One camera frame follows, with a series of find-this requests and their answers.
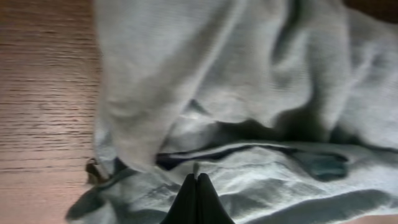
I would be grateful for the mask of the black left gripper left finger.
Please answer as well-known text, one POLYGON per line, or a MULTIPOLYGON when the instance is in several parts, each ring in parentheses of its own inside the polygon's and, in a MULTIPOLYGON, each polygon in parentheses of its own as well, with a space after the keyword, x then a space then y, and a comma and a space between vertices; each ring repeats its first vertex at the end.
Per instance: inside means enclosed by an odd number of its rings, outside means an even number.
POLYGON ((196 179, 188 174, 161 224, 196 224, 197 222, 196 179))

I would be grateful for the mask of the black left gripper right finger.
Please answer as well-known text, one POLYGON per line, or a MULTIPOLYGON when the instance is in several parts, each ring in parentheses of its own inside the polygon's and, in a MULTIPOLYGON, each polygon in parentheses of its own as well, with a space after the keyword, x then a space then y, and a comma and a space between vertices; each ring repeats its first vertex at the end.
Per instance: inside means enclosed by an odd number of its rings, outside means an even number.
POLYGON ((197 178, 197 209, 200 224, 234 224, 234 221, 224 210, 219 196, 207 174, 197 178))

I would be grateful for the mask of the light teal t-shirt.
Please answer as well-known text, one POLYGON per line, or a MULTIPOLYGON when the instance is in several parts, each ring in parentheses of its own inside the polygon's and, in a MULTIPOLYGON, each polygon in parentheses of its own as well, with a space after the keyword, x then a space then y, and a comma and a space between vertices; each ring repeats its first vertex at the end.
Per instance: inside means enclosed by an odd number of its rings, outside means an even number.
POLYGON ((161 223, 202 173, 234 223, 397 213, 395 24, 341 1, 94 7, 103 182, 68 223, 161 223))

